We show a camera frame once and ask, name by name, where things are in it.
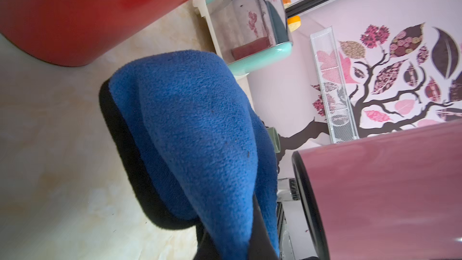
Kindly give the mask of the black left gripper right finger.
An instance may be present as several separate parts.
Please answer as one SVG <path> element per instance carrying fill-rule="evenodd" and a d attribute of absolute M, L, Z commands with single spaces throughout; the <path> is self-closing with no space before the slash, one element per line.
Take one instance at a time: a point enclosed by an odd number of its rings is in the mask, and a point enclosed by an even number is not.
<path fill-rule="evenodd" d="M 253 195 L 253 226 L 248 248 L 248 260 L 277 260 L 256 195 Z"/>

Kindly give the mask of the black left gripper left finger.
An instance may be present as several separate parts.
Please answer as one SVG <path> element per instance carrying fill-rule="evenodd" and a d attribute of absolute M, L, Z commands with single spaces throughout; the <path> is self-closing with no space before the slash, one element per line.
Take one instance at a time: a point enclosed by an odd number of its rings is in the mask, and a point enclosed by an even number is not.
<path fill-rule="evenodd" d="M 202 223 L 196 225 L 197 252 L 193 260 L 220 260 L 213 240 Z"/>

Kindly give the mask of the blue microfiber cloth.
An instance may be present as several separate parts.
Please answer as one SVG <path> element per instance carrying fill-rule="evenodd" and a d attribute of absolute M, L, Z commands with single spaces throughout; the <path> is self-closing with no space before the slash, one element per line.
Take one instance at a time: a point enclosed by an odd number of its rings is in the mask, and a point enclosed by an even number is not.
<path fill-rule="evenodd" d="M 221 260 L 247 260 L 256 195 L 279 258 L 276 153 L 219 56 L 187 50 L 132 61 L 102 84 L 99 103 L 153 224 L 202 223 Z"/>

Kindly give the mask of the pink thermos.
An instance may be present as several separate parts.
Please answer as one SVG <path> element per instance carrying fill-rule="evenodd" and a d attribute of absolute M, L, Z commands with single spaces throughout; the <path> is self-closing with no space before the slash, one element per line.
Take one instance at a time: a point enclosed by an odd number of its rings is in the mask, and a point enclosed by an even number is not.
<path fill-rule="evenodd" d="M 295 152 L 320 260 L 459 260 L 459 120 Z"/>

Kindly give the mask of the red thermos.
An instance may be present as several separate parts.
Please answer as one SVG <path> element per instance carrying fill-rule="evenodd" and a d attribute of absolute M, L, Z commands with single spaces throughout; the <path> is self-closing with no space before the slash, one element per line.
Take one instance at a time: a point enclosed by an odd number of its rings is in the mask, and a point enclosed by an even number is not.
<path fill-rule="evenodd" d="M 1 0 L 1 34 L 27 54 L 85 66 L 188 0 Z"/>

